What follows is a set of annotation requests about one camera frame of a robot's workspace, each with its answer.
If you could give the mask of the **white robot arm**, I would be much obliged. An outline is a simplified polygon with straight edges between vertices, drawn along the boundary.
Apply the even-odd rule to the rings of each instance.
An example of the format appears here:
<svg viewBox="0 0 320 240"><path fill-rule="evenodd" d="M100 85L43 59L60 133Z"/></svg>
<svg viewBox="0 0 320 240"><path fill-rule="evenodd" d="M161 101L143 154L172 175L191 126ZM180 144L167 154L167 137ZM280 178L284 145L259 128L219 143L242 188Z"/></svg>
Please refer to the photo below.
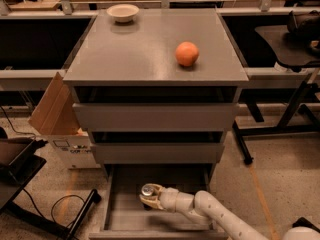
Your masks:
<svg viewBox="0 0 320 240"><path fill-rule="evenodd" d="M180 213L198 224L215 221L233 240L268 240L207 191L201 190L192 195L175 188L147 183L141 189L140 200L154 209Z"/></svg>

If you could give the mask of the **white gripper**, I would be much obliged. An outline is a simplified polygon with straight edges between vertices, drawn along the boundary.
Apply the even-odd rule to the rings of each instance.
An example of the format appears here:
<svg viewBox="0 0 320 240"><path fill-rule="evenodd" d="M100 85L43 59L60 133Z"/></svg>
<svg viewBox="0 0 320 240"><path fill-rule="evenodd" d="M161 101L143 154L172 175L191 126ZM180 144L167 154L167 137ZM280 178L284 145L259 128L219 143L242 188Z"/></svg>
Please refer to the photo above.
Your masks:
<svg viewBox="0 0 320 240"><path fill-rule="evenodd" d="M159 198L157 196L140 196L140 200L143 204L153 209L164 209L168 212L175 212L177 198L180 193L179 190L174 188L164 188L162 185L153 183L147 183L142 187L143 195L157 195L160 192L161 194Z"/></svg>

